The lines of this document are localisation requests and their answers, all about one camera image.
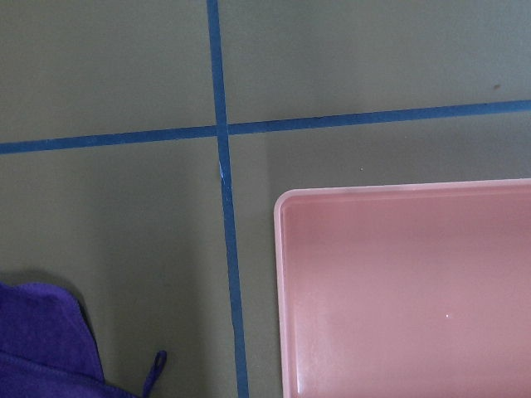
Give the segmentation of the purple cloth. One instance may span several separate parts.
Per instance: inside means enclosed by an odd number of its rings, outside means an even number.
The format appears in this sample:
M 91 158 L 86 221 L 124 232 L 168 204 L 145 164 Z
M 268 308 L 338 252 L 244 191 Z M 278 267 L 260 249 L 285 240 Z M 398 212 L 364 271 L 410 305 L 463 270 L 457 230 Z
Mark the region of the purple cloth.
M 53 284 L 1 286 L 3 397 L 129 397 L 105 381 L 78 300 Z

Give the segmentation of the pink plastic tray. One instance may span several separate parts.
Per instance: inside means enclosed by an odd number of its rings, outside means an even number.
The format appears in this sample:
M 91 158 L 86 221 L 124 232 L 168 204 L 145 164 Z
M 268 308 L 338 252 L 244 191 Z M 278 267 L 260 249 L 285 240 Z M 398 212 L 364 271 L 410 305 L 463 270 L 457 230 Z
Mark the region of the pink plastic tray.
M 291 190 L 274 218 L 284 396 L 529 396 L 528 179 Z

